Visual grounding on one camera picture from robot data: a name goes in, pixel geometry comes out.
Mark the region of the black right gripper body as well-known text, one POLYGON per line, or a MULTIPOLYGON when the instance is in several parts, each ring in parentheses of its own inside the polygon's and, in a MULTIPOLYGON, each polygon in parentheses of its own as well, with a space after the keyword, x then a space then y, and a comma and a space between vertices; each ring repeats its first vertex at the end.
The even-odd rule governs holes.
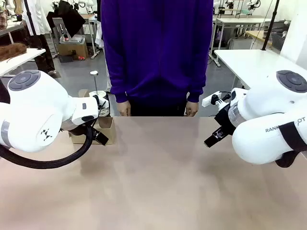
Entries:
POLYGON ((226 105, 215 115, 214 118, 215 121, 220 125, 219 130, 221 130, 221 132, 225 135, 232 135, 236 129, 228 116, 229 109, 230 105, 226 105))

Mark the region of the person's right hand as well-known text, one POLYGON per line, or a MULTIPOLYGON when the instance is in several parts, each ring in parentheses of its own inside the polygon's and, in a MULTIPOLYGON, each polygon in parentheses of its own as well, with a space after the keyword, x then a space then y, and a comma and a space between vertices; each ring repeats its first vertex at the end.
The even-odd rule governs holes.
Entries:
POLYGON ((131 116, 131 105, 129 101, 117 103, 117 109, 121 116, 131 116))

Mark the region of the person's left hand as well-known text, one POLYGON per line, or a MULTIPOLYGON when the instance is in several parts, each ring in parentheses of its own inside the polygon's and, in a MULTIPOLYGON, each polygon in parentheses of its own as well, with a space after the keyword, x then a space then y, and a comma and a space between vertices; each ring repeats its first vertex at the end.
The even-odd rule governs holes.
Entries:
POLYGON ((199 110, 199 103, 187 101, 185 116, 194 117, 199 110))

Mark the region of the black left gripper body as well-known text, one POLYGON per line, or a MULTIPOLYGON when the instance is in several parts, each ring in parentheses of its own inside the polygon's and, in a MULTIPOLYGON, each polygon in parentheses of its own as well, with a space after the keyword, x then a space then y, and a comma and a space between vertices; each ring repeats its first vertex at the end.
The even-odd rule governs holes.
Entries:
POLYGON ((91 136, 94 137, 95 131, 94 128, 91 126, 92 122, 88 121, 81 125, 75 125, 72 121, 65 121, 61 124, 62 131, 68 131, 75 136, 80 135, 89 135, 89 131, 91 132, 91 136))

